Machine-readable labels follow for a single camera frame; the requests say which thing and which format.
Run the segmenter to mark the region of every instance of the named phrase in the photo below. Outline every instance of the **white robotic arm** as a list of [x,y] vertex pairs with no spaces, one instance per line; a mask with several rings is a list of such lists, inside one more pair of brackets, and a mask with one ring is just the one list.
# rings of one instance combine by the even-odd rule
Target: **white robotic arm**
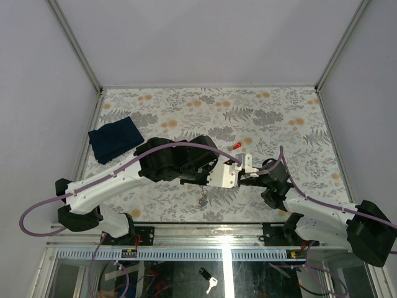
[[[209,137],[199,136],[190,142],[216,148]],[[164,143],[172,143],[172,141],[160,138],[151,139],[138,147],[135,154],[142,154],[150,148]],[[354,251],[361,258],[362,255],[366,257],[368,251],[374,250],[374,248],[367,248],[365,253],[357,253],[357,245],[368,244],[367,242],[370,240],[364,241],[362,237],[369,237],[368,233],[374,233],[376,229],[379,230],[379,227],[374,226],[378,223],[372,222],[371,225],[366,222],[362,223],[362,220],[355,219],[353,214],[315,204],[302,197],[288,182],[289,175],[282,163],[268,173],[266,170],[275,164],[275,160],[265,161],[262,168],[258,169],[252,167],[250,154],[237,154],[236,157],[241,165],[231,161],[219,163],[218,155],[207,150],[172,147],[152,153],[140,160],[139,163],[126,167],[123,171],[117,170],[130,162],[134,156],[129,156],[114,167],[82,181],[71,182],[63,179],[63,183],[57,182],[57,194],[63,192],[73,195],[67,197],[66,205],[58,210],[58,220],[74,232],[99,228],[112,237],[120,239],[119,244],[122,244],[124,239],[128,241],[135,237],[132,218],[128,214],[117,213],[105,206],[103,202],[129,189],[173,179],[180,179],[181,184],[192,183],[225,188],[240,185],[258,186],[266,188],[261,196],[269,206],[292,212],[293,216],[285,224],[288,226],[287,233],[289,233],[291,242],[319,240]],[[81,190],[82,187],[98,180],[103,181]],[[357,206],[351,203],[340,203],[329,199],[320,199],[319,201],[350,210],[358,210]],[[349,233],[349,229],[354,226],[355,221],[361,225],[354,227],[354,230]],[[349,239],[349,237],[352,238],[352,235],[355,239],[353,242]],[[381,263],[387,257],[384,256],[384,251],[380,254],[373,251],[373,255],[376,255],[374,258],[377,260],[380,258],[379,255],[382,255]]]

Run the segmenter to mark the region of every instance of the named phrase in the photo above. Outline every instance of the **key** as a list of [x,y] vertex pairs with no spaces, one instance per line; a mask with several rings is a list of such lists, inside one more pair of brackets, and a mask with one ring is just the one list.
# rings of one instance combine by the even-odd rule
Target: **key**
[[206,291],[207,295],[210,293],[211,289],[213,287],[215,287],[218,284],[218,280],[216,280],[215,278],[211,278],[210,279],[210,287],[208,288],[208,290]]

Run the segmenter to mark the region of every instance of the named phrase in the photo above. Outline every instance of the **floral pattern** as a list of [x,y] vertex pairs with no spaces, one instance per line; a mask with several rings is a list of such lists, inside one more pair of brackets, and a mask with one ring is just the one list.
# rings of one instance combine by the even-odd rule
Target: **floral pattern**
[[[313,88],[108,89],[98,128],[130,116],[145,140],[191,140],[209,135],[232,154],[253,155],[254,166],[276,158],[283,145],[291,172],[304,191],[348,201],[331,139]],[[90,149],[85,177],[122,161],[100,165]],[[263,189],[223,189],[159,182],[127,191],[106,202],[139,221],[279,222],[288,214],[272,210]]]

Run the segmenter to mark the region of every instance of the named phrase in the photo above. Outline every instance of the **dark blue cloth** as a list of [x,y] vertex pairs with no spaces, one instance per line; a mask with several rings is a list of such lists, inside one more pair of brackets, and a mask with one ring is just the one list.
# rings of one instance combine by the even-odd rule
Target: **dark blue cloth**
[[95,159],[103,165],[144,142],[129,117],[105,124],[98,130],[88,132],[88,135]]

